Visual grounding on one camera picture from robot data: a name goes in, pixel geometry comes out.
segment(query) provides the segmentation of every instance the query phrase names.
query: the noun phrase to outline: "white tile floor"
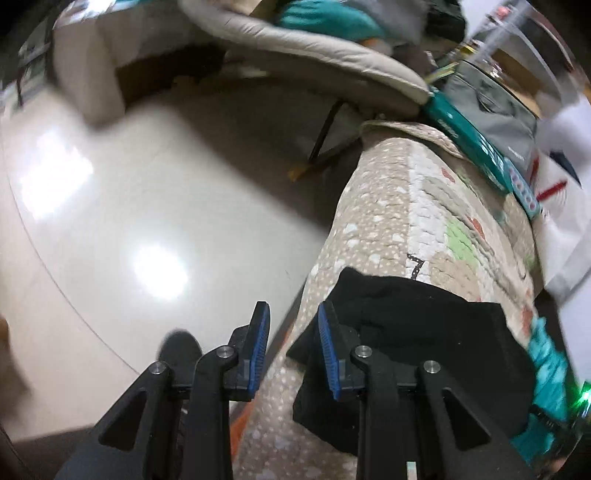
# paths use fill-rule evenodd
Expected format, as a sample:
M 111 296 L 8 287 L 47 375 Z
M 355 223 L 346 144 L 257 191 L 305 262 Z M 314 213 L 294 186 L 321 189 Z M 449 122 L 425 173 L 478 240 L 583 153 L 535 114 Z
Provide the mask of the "white tile floor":
M 173 91 L 94 130 L 47 89 L 3 121 L 0 312 L 30 389 L 14 440 L 96 421 L 175 327 L 209 350 L 257 300 L 278 327 L 327 233 L 317 182 L 287 170 L 330 103 Z

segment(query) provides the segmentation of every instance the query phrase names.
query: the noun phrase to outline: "teal fabric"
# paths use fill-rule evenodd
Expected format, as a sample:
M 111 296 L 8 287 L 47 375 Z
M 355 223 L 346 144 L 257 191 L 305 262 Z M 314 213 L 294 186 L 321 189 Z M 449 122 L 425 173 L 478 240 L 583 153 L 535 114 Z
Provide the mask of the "teal fabric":
M 478 131 L 447 96 L 431 88 L 431 100 L 423 106 L 423 112 L 444 129 L 452 141 L 478 167 L 487 179 L 503 194 L 513 192 L 509 168 L 501 153 Z
M 567 401 L 564 381 L 568 362 L 563 353 L 557 352 L 554 342 L 546 333 L 545 318 L 535 318 L 531 324 L 528 352 L 536 368 L 537 381 L 534 403 L 557 420 L 566 420 Z M 534 456 L 550 448 L 554 436 L 530 415 L 525 432 L 511 440 L 521 456 L 531 463 Z
M 277 25 L 355 42 L 385 37 L 368 14 L 335 0 L 295 0 L 280 14 Z

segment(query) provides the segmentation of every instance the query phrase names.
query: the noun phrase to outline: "metal screw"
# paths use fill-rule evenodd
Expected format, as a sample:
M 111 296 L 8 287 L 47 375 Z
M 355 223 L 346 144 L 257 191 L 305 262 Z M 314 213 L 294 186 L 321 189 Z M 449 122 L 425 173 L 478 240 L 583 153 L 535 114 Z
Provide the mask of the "metal screw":
M 357 355 L 360 358 L 367 358 L 367 357 L 371 356 L 371 354 L 372 354 L 371 347 L 369 347 L 367 345 L 358 345 L 355 347 L 355 355 Z
M 423 363 L 423 368 L 429 374 L 436 374 L 441 370 L 441 365 L 439 365 L 435 360 L 427 360 Z
M 229 345 L 218 347 L 216 350 L 216 355 L 219 358 L 230 358 L 232 355 L 234 355 L 234 348 Z
M 164 362 L 157 361 L 150 365 L 148 367 L 148 370 L 153 375 L 160 375 L 162 372 L 166 370 L 166 364 Z

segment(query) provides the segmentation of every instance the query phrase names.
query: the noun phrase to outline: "white plastic bag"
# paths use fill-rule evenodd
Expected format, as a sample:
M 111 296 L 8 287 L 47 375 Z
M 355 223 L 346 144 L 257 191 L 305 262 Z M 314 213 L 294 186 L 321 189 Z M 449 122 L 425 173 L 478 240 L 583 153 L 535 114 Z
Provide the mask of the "white plastic bag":
M 536 163 L 532 189 L 542 212 L 532 229 L 544 287 L 561 304 L 591 269 L 591 198 L 550 157 Z

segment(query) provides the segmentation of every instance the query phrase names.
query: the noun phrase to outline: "beige padded cushion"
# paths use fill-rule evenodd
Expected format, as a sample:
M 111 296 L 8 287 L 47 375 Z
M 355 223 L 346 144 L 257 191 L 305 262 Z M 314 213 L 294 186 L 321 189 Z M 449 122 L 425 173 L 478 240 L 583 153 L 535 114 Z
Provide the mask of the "beige padded cushion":
M 354 42 L 275 27 L 264 20 L 216 8 L 206 0 L 179 0 L 179 6 L 193 22 L 216 38 L 331 64 L 390 86 L 419 105 L 429 99 L 427 84 L 414 71 Z

